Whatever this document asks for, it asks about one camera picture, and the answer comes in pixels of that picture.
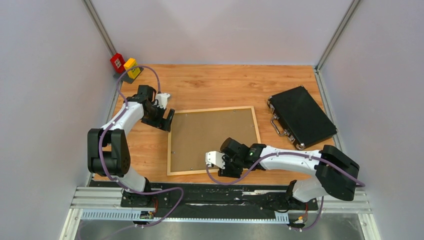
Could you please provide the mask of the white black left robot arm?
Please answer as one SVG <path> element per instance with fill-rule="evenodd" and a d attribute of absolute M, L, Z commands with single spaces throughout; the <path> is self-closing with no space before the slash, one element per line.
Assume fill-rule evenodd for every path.
<path fill-rule="evenodd" d="M 127 135 L 137 122 L 170 132 L 175 114 L 167 110 L 169 93 L 152 86 L 139 85 L 137 93 L 126 97 L 118 113 L 100 128 L 87 133 L 87 168 L 89 172 L 107 177 L 123 190 L 122 197 L 142 207 L 153 201 L 149 180 L 131 166 Z"/>

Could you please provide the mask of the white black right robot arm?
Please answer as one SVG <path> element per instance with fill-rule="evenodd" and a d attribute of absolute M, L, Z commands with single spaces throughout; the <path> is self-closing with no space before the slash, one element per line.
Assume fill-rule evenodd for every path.
<path fill-rule="evenodd" d="M 205 154 L 205 164 L 218 167 L 220 177 L 234 178 L 234 184 L 246 177 L 244 170 L 284 170 L 308 175 L 308 179 L 293 180 L 288 186 L 285 201 L 292 209 L 323 196 L 350 202 L 356 188 L 364 187 L 358 180 L 360 166 L 332 145 L 321 150 L 288 150 L 262 143 L 247 146 L 229 137 L 219 151 Z"/>

